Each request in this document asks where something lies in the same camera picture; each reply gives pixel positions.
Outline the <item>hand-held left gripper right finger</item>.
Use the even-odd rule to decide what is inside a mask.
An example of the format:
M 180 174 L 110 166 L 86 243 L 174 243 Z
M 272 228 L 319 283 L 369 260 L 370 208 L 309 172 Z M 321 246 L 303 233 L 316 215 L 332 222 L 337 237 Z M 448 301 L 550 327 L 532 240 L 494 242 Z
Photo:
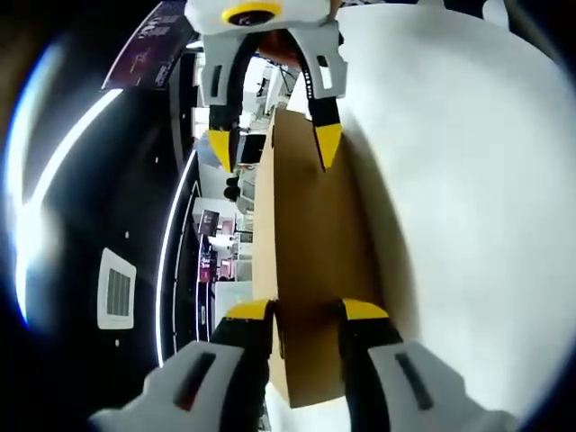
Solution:
M 504 410 L 485 409 L 464 378 L 414 340 L 388 313 L 356 299 L 337 303 L 338 350 L 354 431 L 516 431 Z

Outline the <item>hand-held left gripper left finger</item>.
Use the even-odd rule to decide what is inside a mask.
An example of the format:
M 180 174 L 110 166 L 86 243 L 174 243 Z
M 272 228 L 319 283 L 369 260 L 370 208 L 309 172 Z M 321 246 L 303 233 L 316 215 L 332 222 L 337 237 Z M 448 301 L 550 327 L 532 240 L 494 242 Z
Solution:
M 92 431 L 256 431 L 269 381 L 275 301 L 232 307 L 208 341 L 193 341 L 150 372 L 141 393 L 102 409 Z

